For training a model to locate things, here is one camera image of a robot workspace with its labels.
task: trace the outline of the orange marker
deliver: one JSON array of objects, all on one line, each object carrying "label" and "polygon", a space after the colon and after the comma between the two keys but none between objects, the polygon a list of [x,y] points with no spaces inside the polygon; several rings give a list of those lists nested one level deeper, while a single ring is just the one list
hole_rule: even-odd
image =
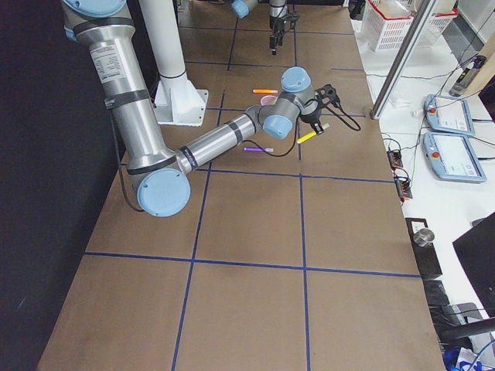
[{"label": "orange marker", "polygon": [[255,94],[277,94],[278,90],[273,89],[253,89],[253,93]]}]

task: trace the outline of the blue joint cap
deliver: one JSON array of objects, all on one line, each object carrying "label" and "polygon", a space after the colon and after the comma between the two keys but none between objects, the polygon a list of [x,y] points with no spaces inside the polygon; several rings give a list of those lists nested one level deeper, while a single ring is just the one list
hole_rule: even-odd
[{"label": "blue joint cap", "polygon": [[232,3],[232,10],[234,10],[235,14],[237,14],[237,17],[239,18],[244,18],[249,14],[248,6],[242,0],[234,0]]},{"label": "blue joint cap", "polygon": [[70,41],[74,41],[76,43],[78,43],[79,41],[77,40],[77,37],[76,35],[74,34],[74,31],[72,29],[69,29],[67,28],[66,26],[63,27],[65,29],[65,36],[67,36],[67,38],[70,40]]},{"label": "blue joint cap", "polygon": [[120,12],[126,0],[63,0],[63,2],[82,15],[105,18]]},{"label": "blue joint cap", "polygon": [[153,216],[172,216],[189,201],[191,187],[186,175],[174,168],[148,174],[138,188],[139,205]]},{"label": "blue joint cap", "polygon": [[286,116],[273,114],[265,119],[263,130],[273,138],[285,139],[287,134],[292,130],[292,122]]},{"label": "blue joint cap", "polygon": [[304,68],[291,67],[282,75],[282,89],[289,93],[299,93],[311,86],[311,77]]}]

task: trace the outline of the black tube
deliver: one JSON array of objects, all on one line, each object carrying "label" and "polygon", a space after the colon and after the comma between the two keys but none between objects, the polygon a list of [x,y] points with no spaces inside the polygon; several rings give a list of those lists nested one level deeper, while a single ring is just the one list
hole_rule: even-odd
[{"label": "black tube", "polygon": [[495,331],[495,318],[488,318],[482,321],[469,323],[467,325],[448,328],[440,332],[440,339],[456,340],[491,331]]}]

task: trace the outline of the purple marker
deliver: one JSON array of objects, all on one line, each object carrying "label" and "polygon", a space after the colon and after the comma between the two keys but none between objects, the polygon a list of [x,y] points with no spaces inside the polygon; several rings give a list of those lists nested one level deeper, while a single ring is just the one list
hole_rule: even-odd
[{"label": "purple marker", "polygon": [[[273,148],[263,148],[266,152],[273,152]],[[258,147],[244,147],[244,152],[263,152],[261,148]]]}]

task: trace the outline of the white basket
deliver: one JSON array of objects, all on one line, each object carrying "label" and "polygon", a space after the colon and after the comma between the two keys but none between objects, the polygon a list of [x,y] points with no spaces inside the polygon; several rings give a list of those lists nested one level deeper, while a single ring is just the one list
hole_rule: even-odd
[{"label": "white basket", "polygon": [[[410,7],[414,0],[399,0]],[[380,0],[367,0],[363,15],[361,32],[368,38],[371,49],[396,50],[399,49],[408,33],[413,16],[388,19],[380,12],[377,5]],[[424,30],[418,47],[428,47],[435,43],[449,23],[458,15],[456,9],[449,14],[436,14],[429,20],[428,28]]]}]

